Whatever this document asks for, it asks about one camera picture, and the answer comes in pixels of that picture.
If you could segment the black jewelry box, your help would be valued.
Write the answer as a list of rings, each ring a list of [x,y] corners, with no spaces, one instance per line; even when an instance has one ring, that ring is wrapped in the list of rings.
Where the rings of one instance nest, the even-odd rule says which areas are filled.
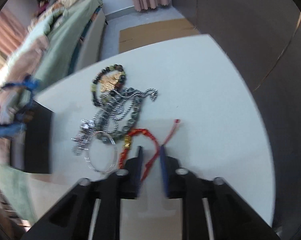
[[[53,112],[34,102],[33,119],[10,141],[9,166],[17,170],[50,174],[50,140]]]

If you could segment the gold butterfly pendant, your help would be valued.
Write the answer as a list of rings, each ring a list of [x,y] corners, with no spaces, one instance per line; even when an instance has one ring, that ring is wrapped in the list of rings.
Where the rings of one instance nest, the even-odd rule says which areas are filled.
[[[114,89],[121,75],[122,72],[103,76],[99,81],[101,83],[100,92],[110,92]]]

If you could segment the brown cardboard sheet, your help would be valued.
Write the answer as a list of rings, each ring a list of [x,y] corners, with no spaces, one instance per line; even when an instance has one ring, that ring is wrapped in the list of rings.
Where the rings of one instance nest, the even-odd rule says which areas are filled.
[[[159,21],[119,32],[119,53],[175,38],[199,35],[200,32],[185,18]]]

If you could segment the pink floral blanket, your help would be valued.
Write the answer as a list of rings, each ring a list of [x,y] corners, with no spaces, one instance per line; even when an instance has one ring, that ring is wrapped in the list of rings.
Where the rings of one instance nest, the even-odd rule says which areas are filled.
[[[45,50],[49,46],[46,35],[41,35],[33,41],[26,39],[0,70],[0,88],[8,82],[20,83],[27,75],[32,75],[38,68]],[[10,123],[11,114],[8,108],[17,100],[21,88],[4,89],[0,92],[0,123]]]

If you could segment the green bed mattress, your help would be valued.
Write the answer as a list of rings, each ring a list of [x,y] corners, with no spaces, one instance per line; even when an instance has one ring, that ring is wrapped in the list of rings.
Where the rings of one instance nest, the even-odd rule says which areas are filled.
[[[21,88],[17,100],[8,108],[12,116],[11,122],[0,123],[0,191],[6,200],[5,208],[9,214],[31,224],[37,221],[29,185],[29,178],[34,173],[26,173],[9,166],[10,141],[23,132],[26,124],[33,119],[34,102],[44,106],[39,101],[43,92],[97,61],[105,23],[102,7],[102,0],[78,0],[70,8],[56,10],[39,22],[24,39],[33,41],[41,35],[48,38],[49,46],[37,70],[20,83],[8,82],[0,88],[0,92],[14,87]],[[51,172],[53,120],[54,114],[50,140]]]

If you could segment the pink curtain left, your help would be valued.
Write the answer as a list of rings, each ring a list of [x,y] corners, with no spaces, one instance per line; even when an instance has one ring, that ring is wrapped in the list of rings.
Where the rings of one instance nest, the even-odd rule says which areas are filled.
[[[9,56],[23,42],[27,30],[21,22],[8,10],[0,11],[0,50]]]

